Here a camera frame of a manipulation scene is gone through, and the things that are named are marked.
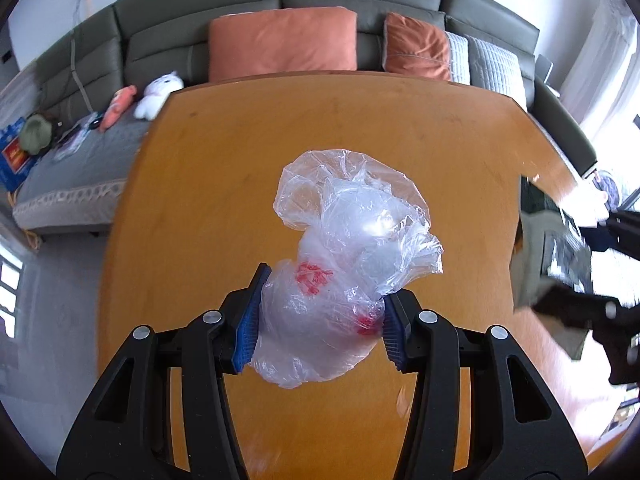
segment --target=orange pillow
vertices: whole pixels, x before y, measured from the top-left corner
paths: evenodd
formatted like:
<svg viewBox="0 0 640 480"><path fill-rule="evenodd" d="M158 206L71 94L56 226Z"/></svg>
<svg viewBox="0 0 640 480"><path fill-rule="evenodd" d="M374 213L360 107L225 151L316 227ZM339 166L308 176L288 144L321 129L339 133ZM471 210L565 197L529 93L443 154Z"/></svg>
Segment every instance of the orange pillow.
<svg viewBox="0 0 640 480"><path fill-rule="evenodd" d="M357 70L356 19L343 7L220 16L209 24L209 81L306 70Z"/></svg>
<svg viewBox="0 0 640 480"><path fill-rule="evenodd" d="M389 12L385 20L387 72L451 81L451 49L444 30Z"/></svg>

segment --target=plush toy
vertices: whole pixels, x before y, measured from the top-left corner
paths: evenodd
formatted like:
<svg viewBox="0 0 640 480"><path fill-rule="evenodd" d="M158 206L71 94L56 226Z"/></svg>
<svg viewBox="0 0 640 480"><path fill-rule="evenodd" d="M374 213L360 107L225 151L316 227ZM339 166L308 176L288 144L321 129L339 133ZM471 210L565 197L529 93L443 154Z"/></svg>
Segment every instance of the plush toy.
<svg viewBox="0 0 640 480"><path fill-rule="evenodd" d="M136 106L133 115L137 119L153 121L169 94L182 88L184 88L184 83L175 72L159 77L146 86L145 96Z"/></svg>
<svg viewBox="0 0 640 480"><path fill-rule="evenodd" d="M111 128L120 116L127 111L127 108L129 108L133 102L133 96L137 93L138 89L136 86L131 85L121 88L113 95L109 108L107 108L107 111L104 113L104 117L98 128L102 133Z"/></svg>

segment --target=brown tabletop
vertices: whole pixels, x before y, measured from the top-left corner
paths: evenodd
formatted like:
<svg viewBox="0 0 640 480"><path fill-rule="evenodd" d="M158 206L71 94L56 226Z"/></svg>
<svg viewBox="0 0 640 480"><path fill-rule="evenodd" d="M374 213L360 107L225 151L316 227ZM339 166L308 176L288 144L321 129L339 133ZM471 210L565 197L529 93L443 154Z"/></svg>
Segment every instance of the brown tabletop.
<svg viewBox="0 0 640 480"><path fill-rule="evenodd" d="M583 360L571 362L532 313L513 313L509 275L520 175L556 200L574 179L511 99L440 81L307 74L172 94L136 159L111 233L100 370L135 326L184 326L247 286L259 262L294 258L301 233L272 208L280 173L306 150L330 148L367 153L416 183L444 247L444 273L408 288L457 326L508 327L589 450L620 400L607 383L604 352L588 342ZM414 384L413 374L388 361L382 342L326 383L283 390L249 367L226 380L252 479L391 478ZM461 406L458 468L468 455L468 374ZM180 418L172 419L176 462L185 467Z"/></svg>

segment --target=clear plastic bag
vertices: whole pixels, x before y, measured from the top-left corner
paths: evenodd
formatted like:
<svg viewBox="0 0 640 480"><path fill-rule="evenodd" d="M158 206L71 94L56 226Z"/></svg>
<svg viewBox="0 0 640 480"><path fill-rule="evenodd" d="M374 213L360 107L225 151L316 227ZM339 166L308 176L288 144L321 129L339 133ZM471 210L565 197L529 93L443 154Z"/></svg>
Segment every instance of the clear plastic bag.
<svg viewBox="0 0 640 480"><path fill-rule="evenodd" d="M382 296L442 272L427 205L404 174L362 153L306 152L282 171L273 204L306 231L262 290L252 366L285 388L336 378L382 330Z"/></svg>

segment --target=white cat plush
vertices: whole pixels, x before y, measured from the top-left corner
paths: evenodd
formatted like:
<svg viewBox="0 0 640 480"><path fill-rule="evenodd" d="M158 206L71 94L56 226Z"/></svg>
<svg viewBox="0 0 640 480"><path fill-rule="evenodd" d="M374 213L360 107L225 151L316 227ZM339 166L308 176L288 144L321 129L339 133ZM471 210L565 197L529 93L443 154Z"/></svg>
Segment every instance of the white cat plush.
<svg viewBox="0 0 640 480"><path fill-rule="evenodd" d="M140 100L133 115L137 119L153 121L171 92L184 88L184 82L175 72L163 75L149 83L145 96Z"/></svg>

